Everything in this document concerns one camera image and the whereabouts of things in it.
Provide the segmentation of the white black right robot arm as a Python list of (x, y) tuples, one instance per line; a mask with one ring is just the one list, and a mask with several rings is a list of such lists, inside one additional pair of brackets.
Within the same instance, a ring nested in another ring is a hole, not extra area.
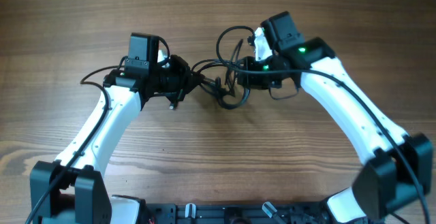
[(390, 120), (347, 74), (321, 38), (305, 39), (288, 12), (252, 31), (254, 54), (238, 66), (248, 89), (279, 88), (290, 78), (329, 113), (352, 143), (362, 169), (352, 185), (324, 202), (331, 223), (380, 221), (419, 201), (428, 215), (433, 146), (422, 134), (409, 135)]

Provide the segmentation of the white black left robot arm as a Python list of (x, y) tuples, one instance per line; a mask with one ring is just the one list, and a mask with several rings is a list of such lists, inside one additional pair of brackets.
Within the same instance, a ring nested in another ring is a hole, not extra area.
[(204, 80), (174, 54), (162, 54), (157, 35), (132, 33), (129, 51), (107, 67), (98, 104), (78, 135), (49, 163), (30, 174), (31, 212), (27, 223), (155, 223), (144, 199), (109, 196), (104, 174), (124, 131), (152, 97), (175, 109)]

